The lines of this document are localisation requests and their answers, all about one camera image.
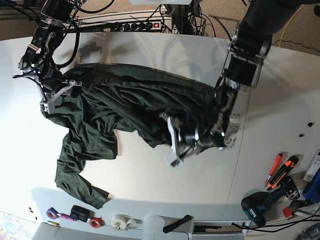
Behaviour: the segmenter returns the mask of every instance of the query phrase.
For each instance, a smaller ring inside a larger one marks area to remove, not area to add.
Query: gray carpet
[[[87,10],[96,10],[104,7],[108,4],[106,0],[88,0],[83,8]],[[247,9],[241,0],[204,0],[201,2],[202,12],[204,14],[229,18],[240,21]],[[138,11],[138,10],[153,10],[158,5],[132,5],[128,0],[115,0],[113,5],[105,12],[124,12],[124,11]],[[218,38],[226,38],[227,35],[221,28],[221,26],[211,18],[214,25],[215,32]],[[226,26],[230,33],[233,32],[236,23],[230,20],[221,19],[221,22]],[[280,39],[282,30],[276,33],[273,37],[273,41]],[[213,30],[209,23],[206,22],[205,34],[209,37],[213,37]],[[314,14],[314,5],[306,5],[291,21],[288,28],[285,31],[283,40],[292,40],[296,43],[303,43],[307,47],[314,47],[320,50],[320,17]],[[309,54],[320,56],[320,52],[313,49],[304,48],[301,45],[296,45],[291,42],[282,42],[282,48],[297,50]]]

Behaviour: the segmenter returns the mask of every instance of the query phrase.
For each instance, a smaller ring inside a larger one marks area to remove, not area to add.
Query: tape roll
[[[100,228],[101,227],[101,219],[97,218],[97,217],[93,217],[90,219],[89,224],[91,227],[93,227],[95,229]]]
[[[113,228],[120,228],[121,230],[126,229],[127,227],[127,220],[123,216],[115,215],[110,224]]]
[[[57,219],[58,218],[58,212],[53,208],[49,208],[46,211],[46,215],[50,218],[50,219]]]

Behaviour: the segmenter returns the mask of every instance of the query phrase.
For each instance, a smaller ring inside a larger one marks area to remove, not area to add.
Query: white tape roll
[[[121,230],[126,229],[127,227],[127,220],[123,216],[115,215],[110,224],[113,228],[120,228]]]

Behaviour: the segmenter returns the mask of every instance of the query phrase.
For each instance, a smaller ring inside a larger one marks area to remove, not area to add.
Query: power drill
[[[281,186],[271,193],[260,191],[242,199],[242,210],[249,220],[261,228],[266,225],[265,212],[270,210],[271,206],[283,196],[286,196],[288,200],[300,198],[297,186],[290,176],[284,178]]]

